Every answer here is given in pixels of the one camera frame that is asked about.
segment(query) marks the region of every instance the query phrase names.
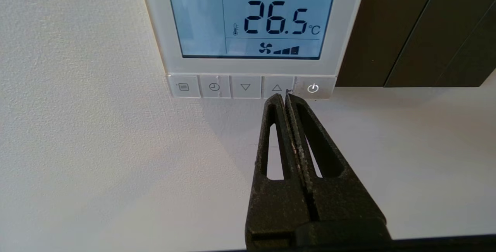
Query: fan icon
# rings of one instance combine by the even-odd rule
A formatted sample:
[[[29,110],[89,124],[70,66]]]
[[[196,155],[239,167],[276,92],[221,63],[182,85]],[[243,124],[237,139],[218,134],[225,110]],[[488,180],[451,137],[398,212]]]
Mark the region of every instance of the fan icon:
[[[258,51],[260,51],[261,54],[263,54],[264,52],[267,52],[267,54],[270,54],[270,49],[269,47],[272,47],[272,44],[271,43],[268,43],[267,44],[267,47],[265,46],[265,43],[261,43],[260,44],[260,47],[262,47],[262,49],[259,49]]]

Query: white wall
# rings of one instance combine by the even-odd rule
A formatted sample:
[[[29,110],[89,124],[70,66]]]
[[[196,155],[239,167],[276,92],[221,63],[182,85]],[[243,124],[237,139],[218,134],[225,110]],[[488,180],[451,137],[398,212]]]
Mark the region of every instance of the white wall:
[[[0,251],[243,247],[262,100],[171,98],[143,0],[0,11]],[[393,237],[496,233],[495,75],[312,107]]]

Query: lcd display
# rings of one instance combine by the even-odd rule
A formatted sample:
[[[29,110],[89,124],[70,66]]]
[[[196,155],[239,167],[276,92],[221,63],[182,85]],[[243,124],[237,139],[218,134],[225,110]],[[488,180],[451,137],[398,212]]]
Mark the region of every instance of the lcd display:
[[[184,58],[319,59],[332,0],[171,0]]]

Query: wall-mounted thermostat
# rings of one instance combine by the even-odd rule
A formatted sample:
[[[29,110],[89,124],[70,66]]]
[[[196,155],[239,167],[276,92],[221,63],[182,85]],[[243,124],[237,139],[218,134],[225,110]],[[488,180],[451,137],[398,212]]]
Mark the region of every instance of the wall-mounted thermostat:
[[[146,0],[170,90],[329,98],[361,0]]]

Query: cabinet door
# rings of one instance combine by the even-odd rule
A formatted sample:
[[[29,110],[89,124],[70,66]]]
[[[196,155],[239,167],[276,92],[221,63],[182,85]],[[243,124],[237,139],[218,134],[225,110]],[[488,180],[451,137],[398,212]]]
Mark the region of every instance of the cabinet door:
[[[362,0],[337,86],[383,86],[427,0]]]
[[[490,54],[479,52],[477,48],[490,47],[492,43],[494,50],[494,41],[478,35],[487,28],[487,24],[491,25],[490,22],[484,22],[484,25],[480,23],[483,23],[482,19],[493,2],[494,0],[429,0],[385,86],[480,85],[481,80],[491,73],[490,67],[484,67],[485,70],[480,72],[468,70],[471,75],[467,77],[456,75],[467,73],[467,70],[461,70],[460,67],[472,67],[480,61],[489,63]]]

